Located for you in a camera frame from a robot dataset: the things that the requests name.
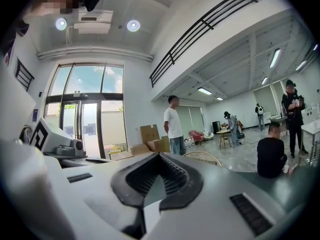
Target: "chair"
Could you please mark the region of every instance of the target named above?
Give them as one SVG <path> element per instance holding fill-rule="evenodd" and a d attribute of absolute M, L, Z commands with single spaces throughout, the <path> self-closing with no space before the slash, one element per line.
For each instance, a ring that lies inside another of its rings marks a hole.
<path fill-rule="evenodd" d="M 201 142 L 205 141 L 205 135 L 196 130 L 189 131 L 189 136 L 193 138 L 194 142 L 200 142 L 200 146 Z"/>
<path fill-rule="evenodd" d="M 203 161 L 208 164 L 212 164 L 220 167 L 222 166 L 218 158 L 216 158 L 213 154 L 210 154 L 208 152 L 195 151 L 195 152 L 186 153 L 183 156 L 187 158 L 195 159 L 198 161 Z"/>

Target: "round table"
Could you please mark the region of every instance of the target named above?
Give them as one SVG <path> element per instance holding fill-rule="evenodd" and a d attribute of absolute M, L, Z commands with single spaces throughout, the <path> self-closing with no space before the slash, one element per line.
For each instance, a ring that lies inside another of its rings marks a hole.
<path fill-rule="evenodd" d="M 230 130 L 228 130 L 228 129 L 223 129 L 223 130 L 217 131 L 216 133 L 217 133 L 217 134 L 220 134 L 220 149 L 221 149 L 221 142 L 222 142 L 222 140 L 223 140 L 223 145 L 224 145 L 224 147 L 226 147 L 225 134 L 230 133 Z"/>

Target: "black pants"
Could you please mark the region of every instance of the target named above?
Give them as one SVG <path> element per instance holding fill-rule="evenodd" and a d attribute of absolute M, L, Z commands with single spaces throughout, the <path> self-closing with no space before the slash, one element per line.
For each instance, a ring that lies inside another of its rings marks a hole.
<path fill-rule="evenodd" d="M 299 149 L 305 150 L 304 146 L 302 146 L 301 148 L 301 137 L 302 137 L 301 124 L 295 123 L 295 122 L 289 122 L 289 133 L 290 133 L 290 151 L 292 153 L 295 152 L 296 135 L 298 137 Z"/>

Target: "person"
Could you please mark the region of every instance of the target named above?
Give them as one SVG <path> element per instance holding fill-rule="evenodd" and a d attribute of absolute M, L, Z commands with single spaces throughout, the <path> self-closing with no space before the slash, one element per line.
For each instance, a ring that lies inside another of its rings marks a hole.
<path fill-rule="evenodd" d="M 16 39 L 16 34 L 23 37 L 28 29 L 29 16 L 44 16 L 48 14 L 68 14 L 77 9 L 83 0 L 33 0 L 32 4 L 26 8 L 21 18 L 13 23 L 7 34 L 4 36 L 0 50 L 4 57 L 4 63 L 9 65 L 13 45 Z"/>
<path fill-rule="evenodd" d="M 280 124 L 271 122 L 268 136 L 259 140 L 257 146 L 257 169 L 260 176 L 275 178 L 279 176 L 286 164 L 285 144 L 280 139 Z"/>
<path fill-rule="evenodd" d="M 169 96 L 168 102 L 169 107 L 164 112 L 164 130 L 169 137 L 170 151 L 176 155 L 184 155 L 186 147 L 179 115 L 176 110 L 176 107 L 179 106 L 179 98 L 174 95 Z"/>
<path fill-rule="evenodd" d="M 242 145 L 237 137 L 238 121 L 236 120 L 236 118 L 227 111 L 224 112 L 224 118 L 228 119 L 228 130 L 230 130 L 231 133 L 232 147 L 238 144 Z"/>
<path fill-rule="evenodd" d="M 259 103 L 257 103 L 255 112 L 258 116 L 259 129 L 260 131 L 262 131 L 265 129 L 264 108 L 260 106 Z"/>
<path fill-rule="evenodd" d="M 302 96 L 298 96 L 298 92 L 295 91 L 294 83 L 290 79 L 286 81 L 285 87 L 286 93 L 282 96 L 282 103 L 286 110 L 290 134 L 290 157 L 295 158 L 296 135 L 301 154 L 308 154 L 308 152 L 305 150 L 305 147 L 303 145 L 301 147 L 301 126 L 304 124 L 301 110 L 304 109 L 304 102 Z"/>

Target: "black shirt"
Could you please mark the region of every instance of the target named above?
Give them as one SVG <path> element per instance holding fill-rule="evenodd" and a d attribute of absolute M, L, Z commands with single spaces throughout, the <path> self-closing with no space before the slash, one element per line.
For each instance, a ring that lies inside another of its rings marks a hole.
<path fill-rule="evenodd" d="M 267 178 L 277 177 L 281 173 L 287 160 L 284 142 L 277 138 L 267 137 L 261 139 L 257 146 L 257 152 L 257 169 L 259 175 Z"/>
<path fill-rule="evenodd" d="M 290 109 L 288 110 L 288 107 L 291 104 L 297 103 L 299 102 L 299 97 L 297 92 L 295 93 L 288 93 L 287 95 L 283 95 L 282 96 L 282 103 L 286 109 L 286 116 L 288 119 L 289 124 L 299 124 L 299 125 L 303 125 L 303 120 L 302 120 L 302 114 L 301 114 L 301 110 L 302 108 L 300 107 L 295 107 L 294 109 Z"/>

